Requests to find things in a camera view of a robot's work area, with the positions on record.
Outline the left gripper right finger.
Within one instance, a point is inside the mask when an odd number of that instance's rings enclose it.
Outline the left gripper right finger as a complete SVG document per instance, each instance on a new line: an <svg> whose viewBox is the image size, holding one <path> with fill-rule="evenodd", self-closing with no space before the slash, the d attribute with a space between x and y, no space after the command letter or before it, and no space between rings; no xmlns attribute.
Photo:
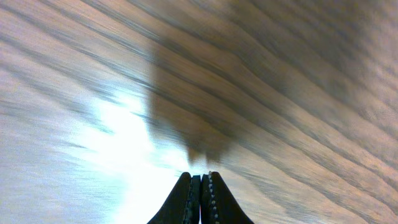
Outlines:
<svg viewBox="0 0 398 224"><path fill-rule="evenodd" d="M200 190L202 224L254 224L218 172L203 174Z"/></svg>

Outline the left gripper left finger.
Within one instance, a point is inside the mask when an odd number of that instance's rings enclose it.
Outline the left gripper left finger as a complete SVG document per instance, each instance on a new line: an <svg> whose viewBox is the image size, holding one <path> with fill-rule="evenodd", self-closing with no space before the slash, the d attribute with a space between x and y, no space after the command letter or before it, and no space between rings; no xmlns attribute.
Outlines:
<svg viewBox="0 0 398 224"><path fill-rule="evenodd" d="M199 224L200 221L199 175L184 172L169 193L159 211L148 224Z"/></svg>

